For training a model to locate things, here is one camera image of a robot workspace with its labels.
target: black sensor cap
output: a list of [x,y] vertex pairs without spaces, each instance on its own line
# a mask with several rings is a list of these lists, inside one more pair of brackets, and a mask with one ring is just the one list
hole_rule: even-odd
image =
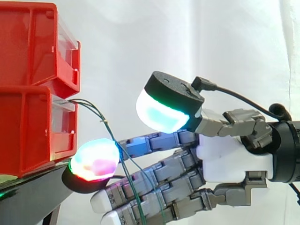
[[61,180],[71,191],[81,194],[88,194],[104,189],[110,179],[86,181],[72,174],[69,166],[67,166],[61,176]]
[[163,72],[153,72],[144,90],[159,103],[192,117],[204,103],[188,82]]

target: green light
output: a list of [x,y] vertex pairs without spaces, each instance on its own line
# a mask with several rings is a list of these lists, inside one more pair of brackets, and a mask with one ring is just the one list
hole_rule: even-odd
[[5,196],[8,192],[3,192],[3,193],[0,193],[0,199]]
[[136,112],[148,127],[167,134],[179,130],[189,120],[188,115],[159,103],[145,90],[136,101]]

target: red storage bin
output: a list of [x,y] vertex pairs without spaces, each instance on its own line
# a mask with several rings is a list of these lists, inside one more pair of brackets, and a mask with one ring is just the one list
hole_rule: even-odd
[[22,177],[76,152],[77,106],[47,87],[0,87],[0,174]]
[[67,98],[80,90],[80,43],[52,3],[0,1],[0,86],[43,85]]

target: led light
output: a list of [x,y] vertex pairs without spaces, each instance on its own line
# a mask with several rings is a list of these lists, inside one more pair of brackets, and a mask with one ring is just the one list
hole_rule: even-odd
[[98,181],[114,175],[120,153],[115,142],[106,138],[81,146],[70,161],[71,172],[86,181]]
[[145,90],[136,101],[136,112],[148,127],[167,134],[179,130],[189,120],[188,115],[159,103]]

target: white wall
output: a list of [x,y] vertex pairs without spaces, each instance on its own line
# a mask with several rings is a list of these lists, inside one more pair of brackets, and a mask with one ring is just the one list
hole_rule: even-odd
[[[118,139],[151,130],[139,121],[135,101],[154,70],[192,81],[204,76],[268,107],[280,102],[299,119],[297,11],[279,0],[54,0],[82,43],[82,91],[105,114]],[[219,93],[204,93],[205,107],[219,113],[248,107]],[[79,145],[107,137],[85,109],[79,115]],[[170,152],[137,160],[147,166]],[[130,171],[136,169],[129,165]],[[270,184],[253,206],[218,206],[172,224],[299,224],[294,193]],[[63,202],[58,225],[99,224],[91,195]]]

